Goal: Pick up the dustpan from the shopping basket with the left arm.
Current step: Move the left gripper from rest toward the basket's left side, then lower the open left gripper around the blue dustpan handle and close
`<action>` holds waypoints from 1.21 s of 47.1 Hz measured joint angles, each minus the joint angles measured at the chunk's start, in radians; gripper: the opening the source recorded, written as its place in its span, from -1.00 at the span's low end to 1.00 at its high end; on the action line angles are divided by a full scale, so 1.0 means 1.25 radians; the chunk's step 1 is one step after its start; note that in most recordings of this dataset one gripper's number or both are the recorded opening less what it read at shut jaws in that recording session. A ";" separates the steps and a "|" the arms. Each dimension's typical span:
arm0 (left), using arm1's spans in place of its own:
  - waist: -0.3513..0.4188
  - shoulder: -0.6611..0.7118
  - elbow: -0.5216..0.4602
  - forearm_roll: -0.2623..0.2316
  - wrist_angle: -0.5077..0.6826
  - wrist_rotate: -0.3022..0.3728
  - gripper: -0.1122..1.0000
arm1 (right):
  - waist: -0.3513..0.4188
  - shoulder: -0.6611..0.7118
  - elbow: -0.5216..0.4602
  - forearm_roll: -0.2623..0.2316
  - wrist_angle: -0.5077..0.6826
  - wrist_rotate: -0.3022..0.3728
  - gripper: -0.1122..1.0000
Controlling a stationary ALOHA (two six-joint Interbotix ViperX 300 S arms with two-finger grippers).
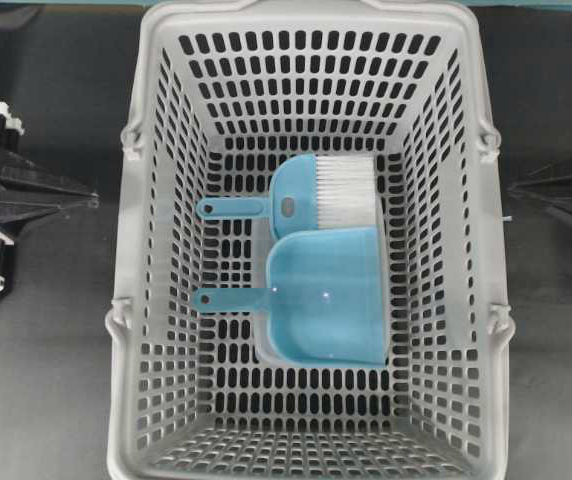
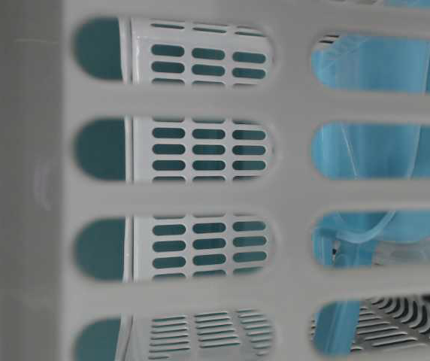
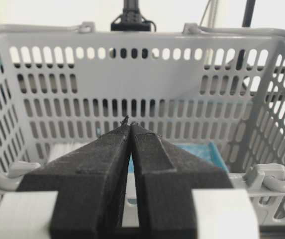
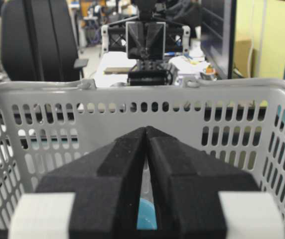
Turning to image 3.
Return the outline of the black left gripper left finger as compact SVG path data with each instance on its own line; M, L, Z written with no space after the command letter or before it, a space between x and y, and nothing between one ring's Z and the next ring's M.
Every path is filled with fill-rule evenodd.
M128 119L24 176L18 191L56 191L53 239L98 239L122 224L130 159Z

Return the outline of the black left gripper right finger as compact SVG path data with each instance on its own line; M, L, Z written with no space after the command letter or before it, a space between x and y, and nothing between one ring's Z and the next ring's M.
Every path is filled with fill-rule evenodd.
M231 189L227 172L131 124L138 218L145 239L195 239L193 189Z

